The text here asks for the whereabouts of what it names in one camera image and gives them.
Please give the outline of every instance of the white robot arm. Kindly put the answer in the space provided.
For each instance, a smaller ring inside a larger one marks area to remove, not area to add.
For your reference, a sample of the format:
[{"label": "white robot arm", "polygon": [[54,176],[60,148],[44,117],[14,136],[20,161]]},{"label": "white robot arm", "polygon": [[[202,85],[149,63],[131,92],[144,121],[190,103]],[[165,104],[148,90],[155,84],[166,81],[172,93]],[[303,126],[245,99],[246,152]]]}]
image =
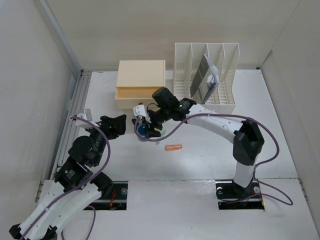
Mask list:
[{"label": "white robot arm", "polygon": [[244,198],[253,180],[256,159],[265,142],[258,125],[250,120],[238,121],[223,116],[210,116],[215,113],[191,99],[179,101],[165,87],[157,90],[152,97],[159,110],[146,110],[143,105],[133,108],[134,115],[140,116],[146,125],[144,138],[160,137],[158,130],[162,129],[162,124],[173,119],[205,128],[227,139],[233,144],[233,157],[237,161],[232,181],[234,192],[230,195],[233,199]]},{"label": "white robot arm", "polygon": [[[77,117],[89,122],[92,120],[88,109]],[[91,124],[98,127],[108,140],[112,140],[125,134],[126,118],[126,115],[116,118],[102,116],[100,122]],[[85,128],[90,136],[80,136],[73,142],[68,151],[69,157],[56,173],[46,196],[25,221],[10,228],[9,232],[14,239],[56,240],[76,214],[111,192],[113,181],[103,172],[89,180],[93,175],[89,168],[99,165],[106,146],[105,139],[99,131],[89,128],[89,125],[79,120],[75,124]],[[85,181],[90,182],[83,188],[73,190]]]}]

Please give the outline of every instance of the gray book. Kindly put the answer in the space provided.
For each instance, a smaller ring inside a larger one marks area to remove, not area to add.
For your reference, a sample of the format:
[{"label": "gray book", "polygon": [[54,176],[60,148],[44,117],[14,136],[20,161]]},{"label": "gray book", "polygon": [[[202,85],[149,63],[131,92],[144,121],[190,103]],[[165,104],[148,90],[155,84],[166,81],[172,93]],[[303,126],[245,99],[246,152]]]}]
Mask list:
[{"label": "gray book", "polygon": [[198,104],[205,104],[219,82],[219,70],[204,54],[190,86],[190,95]]}]

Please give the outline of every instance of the white table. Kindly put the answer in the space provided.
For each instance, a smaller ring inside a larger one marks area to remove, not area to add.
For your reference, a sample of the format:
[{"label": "white table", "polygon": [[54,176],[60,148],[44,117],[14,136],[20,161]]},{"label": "white table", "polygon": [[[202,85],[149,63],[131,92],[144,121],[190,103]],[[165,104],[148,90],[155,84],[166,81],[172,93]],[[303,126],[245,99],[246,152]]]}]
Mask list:
[{"label": "white table", "polygon": [[[171,88],[172,71],[167,71]],[[117,72],[93,72],[85,102],[93,120],[100,116],[116,117],[124,112],[115,103]],[[297,172],[285,137],[260,70],[237,70],[233,82],[236,107],[234,114],[252,117],[265,124],[280,146],[279,157],[257,169],[258,178],[297,178]],[[167,133],[178,123],[164,124]],[[265,144],[258,161],[272,157],[276,151],[271,138],[262,132]],[[110,141],[111,159],[105,173],[115,181],[128,180],[208,180],[232,179],[236,161],[233,146],[224,138],[205,129],[183,125],[175,134],[162,141],[140,142],[127,119],[126,133]],[[167,144],[182,144],[182,150],[165,151]]]},{"label": "white table", "polygon": [[[85,107],[91,109],[93,120],[123,113],[114,101],[116,78],[117,72],[92,74]],[[233,178],[236,161],[232,145],[212,132],[190,125],[184,125],[159,145],[140,142],[128,119],[126,134],[110,141],[111,159],[104,171],[115,181],[129,181],[127,210],[98,211],[90,240],[319,239],[261,72],[237,70],[233,95],[233,113],[262,122],[279,141],[279,157],[258,168],[257,177],[284,190],[294,205],[264,197],[265,210],[219,210],[212,179]],[[167,122],[167,132],[176,124]],[[269,136],[262,134],[265,144],[258,161],[275,152]],[[182,144],[183,149],[166,152],[166,144]],[[285,199],[269,187],[262,185],[261,191]],[[91,211],[83,211],[74,219],[64,230],[66,240],[84,239],[92,216]]]},{"label": "white table", "polygon": [[[294,205],[264,197],[265,210],[218,210],[214,181],[129,181],[127,210],[97,211],[89,240],[318,240],[299,181],[265,182],[285,190]],[[92,211],[82,211],[65,239],[84,240],[92,219]]]}]

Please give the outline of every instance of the purple cable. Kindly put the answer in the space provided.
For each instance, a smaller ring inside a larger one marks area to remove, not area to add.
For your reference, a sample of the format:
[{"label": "purple cable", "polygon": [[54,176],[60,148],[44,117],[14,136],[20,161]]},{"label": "purple cable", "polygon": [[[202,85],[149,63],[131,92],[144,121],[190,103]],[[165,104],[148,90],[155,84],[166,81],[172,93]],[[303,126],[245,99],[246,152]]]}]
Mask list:
[{"label": "purple cable", "polygon": [[286,205],[289,205],[289,206],[292,206],[294,204],[294,202],[292,201],[292,199],[285,193],[283,192],[282,190],[280,190],[279,188],[275,187],[275,186],[272,186],[268,183],[265,183],[263,181],[260,181],[256,178],[256,169],[258,166],[262,165],[262,164],[266,164],[266,163],[269,163],[271,162],[272,160],[274,160],[276,157],[278,157],[279,155],[279,152],[280,152],[280,147],[279,147],[279,143],[277,141],[277,139],[275,138],[275,136],[272,134],[272,132],[266,127],[264,126],[261,122],[251,118],[251,117],[247,117],[247,116],[242,116],[242,115],[234,115],[234,114],[218,114],[218,113],[198,113],[198,114],[195,114],[195,115],[192,115],[192,116],[188,116],[186,117],[184,120],[182,120],[168,135],[166,136],[163,136],[163,137],[160,137],[160,138],[157,138],[157,139],[149,139],[149,138],[146,138],[144,136],[142,136],[138,130],[137,130],[137,126],[138,126],[138,120],[141,120],[142,117],[138,117],[138,119],[135,121],[134,123],[134,133],[138,136],[138,138],[140,138],[141,140],[144,140],[144,141],[147,141],[147,142],[159,142],[159,141],[162,141],[162,140],[165,140],[167,139],[168,137],[170,137],[176,130],[178,130],[178,128],[180,128],[180,126],[182,124],[184,124],[186,121],[188,121],[189,119],[192,119],[192,118],[195,118],[195,117],[207,117],[207,116],[211,116],[211,117],[225,117],[225,118],[238,118],[238,119],[245,119],[245,120],[249,120],[249,121],[252,121],[254,123],[256,123],[257,125],[259,125],[260,127],[262,127],[269,135],[270,137],[272,138],[272,140],[274,141],[274,144],[275,144],[275,147],[276,147],[276,153],[273,157],[271,157],[270,159],[268,160],[265,160],[265,161],[261,161],[259,163],[257,163],[254,167],[254,170],[253,170],[253,179],[255,181],[257,181],[258,183],[260,184],[263,184],[263,185],[266,185],[272,189],[275,189],[277,190],[278,192],[280,192],[281,194],[283,194],[290,202],[285,202],[275,196],[272,196],[272,195],[269,195],[269,194],[266,194],[266,193],[256,193],[256,194],[253,194],[253,195],[250,195],[246,198],[243,198],[243,199],[238,199],[238,200],[235,200],[235,201],[228,201],[229,204],[235,204],[235,203],[239,203],[239,202],[242,202],[242,201],[245,201],[245,200],[248,200],[250,198],[253,198],[253,197],[256,197],[256,196],[267,196],[269,198],[272,198],[272,199],[275,199],[283,204],[286,204]]},{"label": "purple cable", "polygon": [[[91,234],[91,232],[92,232],[92,229],[94,228],[95,221],[96,221],[96,209],[95,209],[93,206],[91,206],[91,205],[87,206],[87,208],[90,208],[90,209],[93,210],[93,220],[92,220],[92,223],[91,223],[91,227],[90,227],[89,233],[88,233],[88,235],[86,236],[85,240],[88,240],[88,239],[89,239],[90,234]],[[61,238],[62,238],[62,240],[66,240],[66,239],[65,239],[65,236],[64,236],[64,231],[61,232]]]},{"label": "purple cable", "polygon": [[[79,184],[78,186],[72,188],[71,190],[61,194],[60,196],[58,196],[57,198],[55,198],[47,207],[46,209],[49,209],[51,208],[51,206],[53,204],[55,204],[57,201],[59,201],[60,199],[62,199],[65,195],[69,194],[69,193],[72,193],[73,191],[75,190],[78,190],[80,189],[81,187],[83,187],[84,185],[86,185],[87,183],[91,182],[96,176],[98,176],[104,169],[105,167],[107,166],[109,160],[110,160],[110,156],[111,156],[111,148],[110,148],[110,143],[109,143],[109,140],[107,138],[107,136],[104,134],[104,132],[99,128],[97,127],[96,125],[94,125],[92,122],[88,121],[88,120],[85,120],[81,117],[78,117],[78,116],[72,116],[70,117],[71,120],[80,120],[88,125],[90,125],[91,127],[93,127],[95,130],[97,130],[101,135],[102,137],[104,138],[105,140],[105,143],[107,145],[107,148],[108,148],[108,155],[106,157],[106,160],[105,160],[105,163],[103,164],[103,166],[94,174],[92,175],[90,178],[88,178],[86,181],[84,181],[83,183]],[[33,221],[33,223],[31,223],[31,225],[27,228],[27,230],[24,232],[24,234],[22,234],[22,236],[20,237],[19,240],[24,240],[25,239],[25,236],[28,234],[28,232],[34,227],[34,225],[36,225],[36,223],[39,221],[39,219],[47,212],[46,209],[44,209],[40,214],[39,216]]]}]

